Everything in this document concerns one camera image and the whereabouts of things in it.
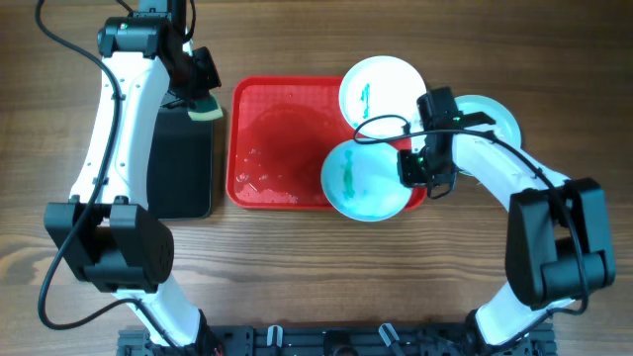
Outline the green yellow sponge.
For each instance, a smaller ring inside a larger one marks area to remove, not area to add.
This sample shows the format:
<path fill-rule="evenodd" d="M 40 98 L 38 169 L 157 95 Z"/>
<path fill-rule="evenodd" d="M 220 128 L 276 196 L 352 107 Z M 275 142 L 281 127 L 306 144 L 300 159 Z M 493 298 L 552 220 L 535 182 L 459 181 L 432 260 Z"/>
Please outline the green yellow sponge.
<path fill-rule="evenodd" d="M 187 110 L 189 118 L 195 122 L 209 122 L 221 119 L 224 111 L 213 93 L 195 102 L 195 107 Z"/>

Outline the light blue plate front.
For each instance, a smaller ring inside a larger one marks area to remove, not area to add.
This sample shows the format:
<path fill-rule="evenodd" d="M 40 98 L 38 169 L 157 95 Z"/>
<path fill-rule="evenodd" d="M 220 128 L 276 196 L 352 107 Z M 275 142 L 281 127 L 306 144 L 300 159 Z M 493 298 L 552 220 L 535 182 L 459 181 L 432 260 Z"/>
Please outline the light blue plate front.
<path fill-rule="evenodd" d="M 412 196 L 398 172 L 398 150 L 387 143 L 337 145 L 320 172 L 325 197 L 342 215 L 364 223 L 390 219 Z"/>

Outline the light blue plate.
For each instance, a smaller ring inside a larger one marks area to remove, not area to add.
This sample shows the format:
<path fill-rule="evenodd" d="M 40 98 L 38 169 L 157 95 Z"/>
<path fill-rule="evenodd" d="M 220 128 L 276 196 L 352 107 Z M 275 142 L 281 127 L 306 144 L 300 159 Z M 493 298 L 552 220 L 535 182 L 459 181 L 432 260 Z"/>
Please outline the light blue plate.
<path fill-rule="evenodd" d="M 398 150 L 387 143 L 337 145 L 320 172 L 325 197 L 342 215 L 364 223 L 390 219 L 412 196 L 398 172 Z"/>
<path fill-rule="evenodd" d="M 478 112 L 487 114 L 496 122 L 492 128 L 495 136 L 514 147 L 521 148 L 522 134 L 519 124 L 511 111 L 503 104 L 482 95 L 459 96 L 455 102 L 464 114 Z"/>

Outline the white plate with green stain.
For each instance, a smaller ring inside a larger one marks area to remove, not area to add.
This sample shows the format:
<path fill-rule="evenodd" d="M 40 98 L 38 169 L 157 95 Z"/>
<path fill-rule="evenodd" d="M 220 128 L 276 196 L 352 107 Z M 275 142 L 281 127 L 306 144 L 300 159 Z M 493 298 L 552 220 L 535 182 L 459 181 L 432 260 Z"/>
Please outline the white plate with green stain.
<path fill-rule="evenodd" d="M 357 129 L 369 119 L 387 118 L 367 124 L 359 131 L 373 138 L 403 134 L 405 123 L 419 128 L 417 99 L 426 93 L 419 72 L 393 56 L 373 56 L 356 63 L 343 77 L 338 101 L 347 124 Z"/>

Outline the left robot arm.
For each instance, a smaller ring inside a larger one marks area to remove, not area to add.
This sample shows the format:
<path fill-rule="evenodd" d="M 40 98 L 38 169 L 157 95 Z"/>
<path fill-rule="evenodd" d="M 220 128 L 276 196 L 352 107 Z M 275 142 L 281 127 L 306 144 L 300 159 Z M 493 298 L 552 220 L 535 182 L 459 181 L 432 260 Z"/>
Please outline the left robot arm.
<path fill-rule="evenodd" d="M 196 6 L 142 1 L 108 19 L 91 60 L 101 69 L 100 101 L 83 167 L 64 203 L 45 211 L 57 251 L 76 279 L 129 306 L 154 355 L 221 355 L 222 342 L 172 273 L 174 239 L 148 209 L 147 172 L 158 113 L 219 119 L 221 80 L 210 52 L 194 47 Z"/>

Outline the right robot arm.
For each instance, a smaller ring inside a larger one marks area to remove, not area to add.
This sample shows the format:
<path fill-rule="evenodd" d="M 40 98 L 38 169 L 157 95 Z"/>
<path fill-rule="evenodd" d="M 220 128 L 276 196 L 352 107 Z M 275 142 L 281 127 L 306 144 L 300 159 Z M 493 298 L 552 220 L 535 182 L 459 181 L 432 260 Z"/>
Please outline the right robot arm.
<path fill-rule="evenodd" d="M 419 151 L 402 150 L 398 168 L 407 187 L 454 189 L 457 173 L 475 176 L 508 212 L 506 282 L 467 318 L 465 349 L 492 354 L 508 349 L 545 319 L 579 315 L 589 296 L 613 284 L 616 265 L 605 195 L 591 178 L 572 180 L 498 138 L 484 112 L 459 110 L 448 87 L 417 101 L 423 136 Z"/>

